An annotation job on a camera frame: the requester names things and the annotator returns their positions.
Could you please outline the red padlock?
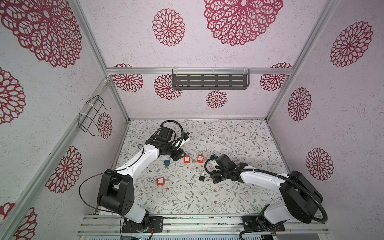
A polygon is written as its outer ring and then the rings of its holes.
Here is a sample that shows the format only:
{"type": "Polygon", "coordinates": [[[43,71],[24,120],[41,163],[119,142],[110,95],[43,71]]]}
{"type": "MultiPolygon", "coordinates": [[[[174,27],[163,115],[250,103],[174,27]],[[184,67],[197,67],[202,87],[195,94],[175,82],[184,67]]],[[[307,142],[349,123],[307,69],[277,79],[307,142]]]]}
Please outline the red padlock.
{"type": "Polygon", "coordinates": [[[184,163],[185,164],[190,164],[191,163],[191,157],[190,156],[185,156],[184,157],[184,163]]]}
{"type": "Polygon", "coordinates": [[[160,177],[156,178],[156,185],[157,186],[164,186],[170,182],[171,179],[166,178],[166,177],[160,177]]]}
{"type": "Polygon", "coordinates": [[[197,157],[197,163],[201,163],[201,164],[203,164],[204,161],[205,161],[205,157],[204,157],[204,155],[198,155],[198,157],[197,157]]]}

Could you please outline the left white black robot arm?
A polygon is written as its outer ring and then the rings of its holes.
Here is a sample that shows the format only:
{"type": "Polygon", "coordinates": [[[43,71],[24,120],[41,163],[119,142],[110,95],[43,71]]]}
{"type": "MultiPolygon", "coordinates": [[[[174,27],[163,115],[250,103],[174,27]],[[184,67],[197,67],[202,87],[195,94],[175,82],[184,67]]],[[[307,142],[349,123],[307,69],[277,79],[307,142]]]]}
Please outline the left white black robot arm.
{"type": "Polygon", "coordinates": [[[182,146],[189,141],[189,135],[189,132],[181,128],[181,135],[176,138],[174,130],[160,126],[131,160],[116,170],[103,173],[97,204],[146,228],[149,224],[149,211],[135,203],[135,180],[161,156],[169,156],[173,161],[184,158],[186,153],[182,146]]]}

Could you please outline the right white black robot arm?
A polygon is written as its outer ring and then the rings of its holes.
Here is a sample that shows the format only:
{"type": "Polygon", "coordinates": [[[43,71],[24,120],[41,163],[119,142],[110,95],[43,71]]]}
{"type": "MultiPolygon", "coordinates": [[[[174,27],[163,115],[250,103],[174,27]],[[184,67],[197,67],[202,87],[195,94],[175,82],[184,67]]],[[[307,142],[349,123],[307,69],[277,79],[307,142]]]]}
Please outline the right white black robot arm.
{"type": "Polygon", "coordinates": [[[289,174],[276,174],[257,169],[246,163],[236,164],[227,155],[212,155],[204,164],[204,169],[215,184],[225,180],[252,184],[279,193],[282,200],[265,206],[261,218],[268,224],[282,224],[298,220],[304,224],[326,223],[328,215],[322,206],[324,200],[320,192],[298,171],[289,174]]]}

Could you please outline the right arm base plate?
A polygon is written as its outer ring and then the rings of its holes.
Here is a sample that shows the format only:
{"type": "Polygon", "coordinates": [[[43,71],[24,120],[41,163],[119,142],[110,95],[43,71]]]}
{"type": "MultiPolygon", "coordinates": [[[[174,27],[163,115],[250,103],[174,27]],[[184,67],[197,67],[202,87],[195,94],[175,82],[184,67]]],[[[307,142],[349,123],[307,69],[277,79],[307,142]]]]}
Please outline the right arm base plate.
{"type": "Polygon", "coordinates": [[[261,216],[242,216],[242,222],[246,233],[285,231],[284,222],[272,224],[261,216]]]}

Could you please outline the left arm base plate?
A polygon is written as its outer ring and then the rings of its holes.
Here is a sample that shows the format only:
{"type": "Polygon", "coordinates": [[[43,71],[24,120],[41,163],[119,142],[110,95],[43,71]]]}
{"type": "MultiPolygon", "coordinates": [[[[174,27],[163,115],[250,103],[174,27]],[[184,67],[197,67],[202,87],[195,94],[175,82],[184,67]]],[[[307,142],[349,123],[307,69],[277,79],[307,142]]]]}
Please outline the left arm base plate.
{"type": "Polygon", "coordinates": [[[161,233],[163,231],[164,217],[145,217],[141,223],[124,220],[122,233],[161,233]]]}

